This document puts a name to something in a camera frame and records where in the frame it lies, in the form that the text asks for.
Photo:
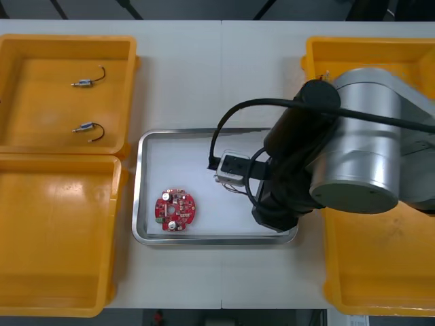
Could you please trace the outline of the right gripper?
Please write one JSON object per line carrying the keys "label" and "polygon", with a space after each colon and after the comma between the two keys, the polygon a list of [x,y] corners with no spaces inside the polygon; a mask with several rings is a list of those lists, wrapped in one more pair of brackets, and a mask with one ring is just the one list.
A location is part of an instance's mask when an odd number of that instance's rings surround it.
{"label": "right gripper", "polygon": [[311,212],[309,186],[306,176],[261,181],[255,199],[263,209],[251,210],[254,219],[276,232],[291,230],[301,217]]}

